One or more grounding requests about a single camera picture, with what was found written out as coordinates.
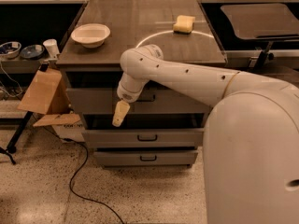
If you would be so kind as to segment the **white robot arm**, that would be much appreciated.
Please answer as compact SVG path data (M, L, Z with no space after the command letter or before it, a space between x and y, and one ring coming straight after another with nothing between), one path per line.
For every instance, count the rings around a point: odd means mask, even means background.
M248 72L164 60L147 45L126 50L114 125L151 80L205 105L208 224L299 224L299 92Z

